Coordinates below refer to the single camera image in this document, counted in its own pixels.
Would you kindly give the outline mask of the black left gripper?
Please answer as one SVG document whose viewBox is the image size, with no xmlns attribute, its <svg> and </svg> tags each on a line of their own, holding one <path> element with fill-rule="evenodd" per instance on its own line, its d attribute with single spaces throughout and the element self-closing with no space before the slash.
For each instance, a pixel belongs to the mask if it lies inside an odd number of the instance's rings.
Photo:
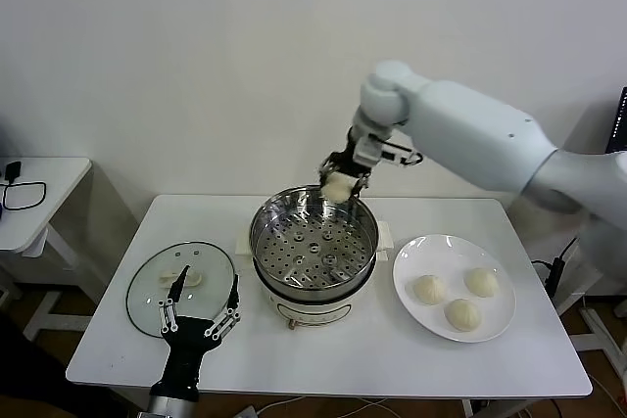
<svg viewBox="0 0 627 418">
<path fill-rule="evenodd" d="M 241 320 L 237 274 L 234 275 L 226 305 L 215 320 L 176 319 L 176 304 L 189 269 L 189 265 L 184 266 L 171 284 L 166 299 L 158 302 L 161 333 L 169 345 L 169 355 L 162 378 L 151 387 L 151 396 L 198 398 L 197 385 L 204 355 L 217 347 L 214 340 L 223 340 Z"/>
</svg>

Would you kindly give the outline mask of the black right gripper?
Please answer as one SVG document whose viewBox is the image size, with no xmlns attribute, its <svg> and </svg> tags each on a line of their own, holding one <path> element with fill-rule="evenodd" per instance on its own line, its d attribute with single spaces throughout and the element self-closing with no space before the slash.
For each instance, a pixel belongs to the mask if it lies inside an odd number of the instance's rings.
<svg viewBox="0 0 627 418">
<path fill-rule="evenodd" d="M 368 167 L 354 161 L 356 139 L 352 136 L 353 128 L 347 133 L 346 147 L 341 152 L 333 152 L 327 157 L 318 168 L 318 179 L 320 183 L 325 183 L 329 176 L 334 173 L 343 173 L 350 177 L 356 177 L 356 181 L 351 190 L 351 196 L 358 198 L 363 189 L 369 186 L 370 172 Z"/>
</svg>

